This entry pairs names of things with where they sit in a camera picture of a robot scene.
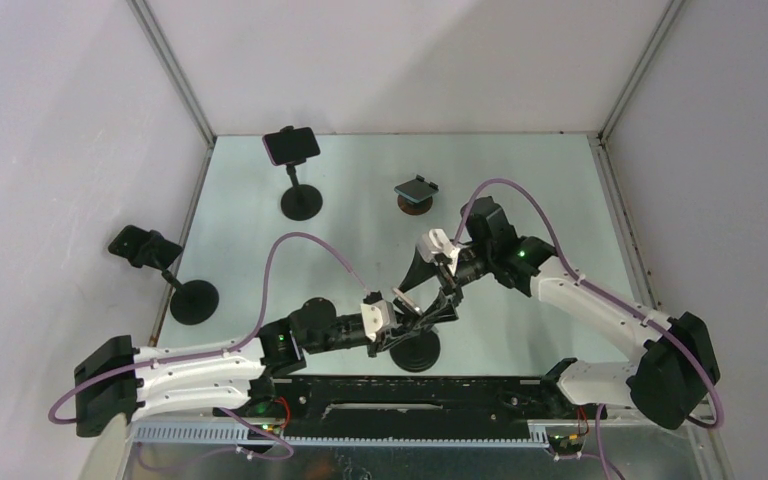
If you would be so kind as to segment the black round-base phone stand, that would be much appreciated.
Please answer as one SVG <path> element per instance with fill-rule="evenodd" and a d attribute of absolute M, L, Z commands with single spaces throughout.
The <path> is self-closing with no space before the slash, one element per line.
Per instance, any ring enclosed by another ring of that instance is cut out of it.
<path fill-rule="evenodd" d="M 389 350 L 395 365 L 409 373 L 421 373 L 433 367 L 441 355 L 441 342 L 434 331 L 405 340 Z"/>

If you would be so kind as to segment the black smartphone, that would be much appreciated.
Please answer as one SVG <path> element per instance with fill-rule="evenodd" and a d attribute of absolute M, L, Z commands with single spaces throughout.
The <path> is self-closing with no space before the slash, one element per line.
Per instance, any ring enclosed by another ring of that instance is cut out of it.
<path fill-rule="evenodd" d="M 405 292 L 397 287 L 392 287 L 391 291 L 394 295 L 393 304 L 403 315 L 411 318 L 419 318 L 424 314 L 424 310 L 419 304 Z"/>

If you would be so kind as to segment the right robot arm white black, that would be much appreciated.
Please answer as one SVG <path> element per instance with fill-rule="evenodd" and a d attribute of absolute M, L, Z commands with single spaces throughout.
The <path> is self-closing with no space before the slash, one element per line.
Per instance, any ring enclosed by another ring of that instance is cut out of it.
<path fill-rule="evenodd" d="M 589 325 L 625 357 L 592 364 L 559 361 L 544 377 L 545 411 L 566 418 L 580 405 L 638 410 L 656 425 L 675 430 L 693 419 L 721 373 L 706 323 L 691 312 L 673 317 L 630 304 L 566 265 L 556 247 L 520 236 L 492 197 L 461 210 L 471 238 L 456 246 L 432 229 L 420 237 L 412 264 L 395 287 L 400 306 L 418 328 L 451 319 L 463 288 L 486 276 L 551 305 Z"/>

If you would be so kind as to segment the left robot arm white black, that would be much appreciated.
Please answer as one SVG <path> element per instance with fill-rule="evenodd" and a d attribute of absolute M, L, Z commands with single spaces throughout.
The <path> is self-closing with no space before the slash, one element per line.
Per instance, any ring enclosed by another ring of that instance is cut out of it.
<path fill-rule="evenodd" d="M 276 403 L 273 381 L 305 368 L 306 357 L 363 347 L 370 356 L 431 330 L 432 314 L 378 295 L 355 314 L 313 298 L 287 317 L 263 325 L 248 343 L 171 349 L 137 348 L 128 335 L 103 343 L 74 369 L 76 433 L 98 436 L 118 414 L 148 416 L 206 408 L 264 416 Z"/>

